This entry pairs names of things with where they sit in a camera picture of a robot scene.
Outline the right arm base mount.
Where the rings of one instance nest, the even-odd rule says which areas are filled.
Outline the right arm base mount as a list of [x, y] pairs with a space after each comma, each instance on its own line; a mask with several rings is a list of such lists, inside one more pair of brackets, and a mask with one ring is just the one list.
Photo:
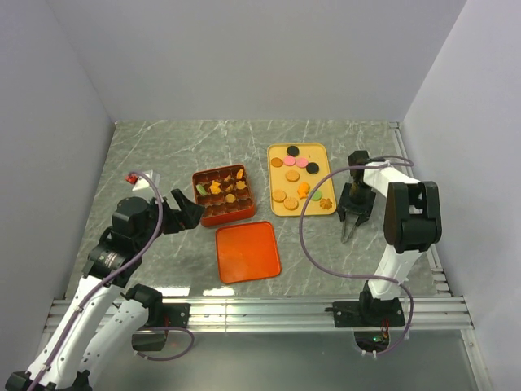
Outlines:
[[362, 301], [335, 301], [325, 308], [333, 314], [337, 328], [403, 327], [405, 316], [398, 299], [376, 300], [370, 304]]

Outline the metal tongs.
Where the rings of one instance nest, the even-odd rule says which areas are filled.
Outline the metal tongs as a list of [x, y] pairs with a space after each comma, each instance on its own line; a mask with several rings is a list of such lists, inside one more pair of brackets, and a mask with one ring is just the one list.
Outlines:
[[342, 225], [341, 243], [346, 244], [353, 237], [358, 227], [358, 217], [346, 217]]

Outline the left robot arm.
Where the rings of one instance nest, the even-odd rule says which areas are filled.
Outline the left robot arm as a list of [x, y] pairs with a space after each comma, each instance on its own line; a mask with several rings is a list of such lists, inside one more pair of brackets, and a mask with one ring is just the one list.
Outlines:
[[178, 189], [171, 194], [177, 209], [165, 200], [137, 196], [118, 203], [59, 326], [29, 368], [10, 375], [7, 390], [91, 390], [135, 332], [150, 330], [165, 342], [169, 331], [186, 330], [189, 305], [170, 315], [159, 291], [142, 284], [126, 287], [158, 236], [199, 225], [203, 206]]

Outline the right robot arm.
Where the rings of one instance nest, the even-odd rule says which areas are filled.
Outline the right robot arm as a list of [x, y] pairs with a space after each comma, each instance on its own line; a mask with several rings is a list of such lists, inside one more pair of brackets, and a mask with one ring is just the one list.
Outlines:
[[342, 241], [351, 239], [360, 225], [369, 221], [375, 198], [385, 198], [383, 235], [386, 248], [375, 271], [366, 279], [358, 306], [361, 321], [376, 325], [387, 315], [384, 301], [401, 293], [414, 263], [422, 253], [439, 242], [442, 235], [440, 193], [433, 181], [419, 181], [403, 174], [389, 162], [388, 156], [371, 158], [366, 150], [348, 157], [351, 181], [344, 184], [336, 207], [339, 220], [346, 224], [354, 216], [354, 227], [342, 228]]

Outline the orange tin lid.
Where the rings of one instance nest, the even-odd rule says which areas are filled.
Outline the orange tin lid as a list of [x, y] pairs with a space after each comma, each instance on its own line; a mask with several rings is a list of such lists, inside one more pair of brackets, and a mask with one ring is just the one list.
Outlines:
[[270, 222], [249, 222], [217, 229], [217, 268], [224, 284], [268, 279], [282, 266]]

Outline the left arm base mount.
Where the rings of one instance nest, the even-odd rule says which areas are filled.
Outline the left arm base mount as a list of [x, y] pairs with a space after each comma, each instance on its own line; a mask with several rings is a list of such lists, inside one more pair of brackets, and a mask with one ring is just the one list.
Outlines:
[[186, 332], [190, 315], [190, 304], [165, 303], [160, 291], [142, 284], [136, 284], [126, 293], [121, 293], [124, 299], [135, 300], [148, 311], [148, 318], [143, 328], [164, 327], [157, 332], [139, 332], [132, 335], [131, 343], [134, 350], [140, 353], [161, 351], [167, 342], [170, 332]]

